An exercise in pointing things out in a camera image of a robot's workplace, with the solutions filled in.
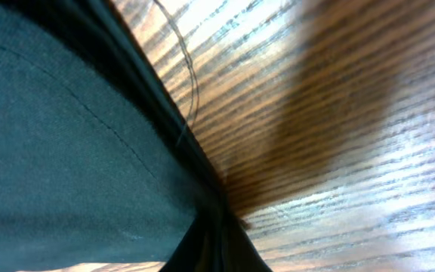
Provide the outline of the black t-shirt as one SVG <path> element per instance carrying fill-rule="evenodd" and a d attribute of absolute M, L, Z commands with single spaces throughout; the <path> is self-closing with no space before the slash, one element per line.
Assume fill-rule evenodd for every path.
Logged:
<path fill-rule="evenodd" d="M 108 1 L 0 1 L 0 271 L 161 261 L 198 215 L 208 163 Z"/>

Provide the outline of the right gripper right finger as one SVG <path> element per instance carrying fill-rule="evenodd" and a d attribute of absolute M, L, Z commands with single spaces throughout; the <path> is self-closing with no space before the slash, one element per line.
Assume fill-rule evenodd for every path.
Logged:
<path fill-rule="evenodd" d="M 271 272 L 243 230 L 239 219 L 226 214 L 223 225 L 223 268 L 225 272 Z"/>

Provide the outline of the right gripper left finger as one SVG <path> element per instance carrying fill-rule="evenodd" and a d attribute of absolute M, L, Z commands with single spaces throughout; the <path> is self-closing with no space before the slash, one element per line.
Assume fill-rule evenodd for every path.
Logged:
<path fill-rule="evenodd" d="M 221 271 L 221 227 L 198 215 L 160 272 Z"/>

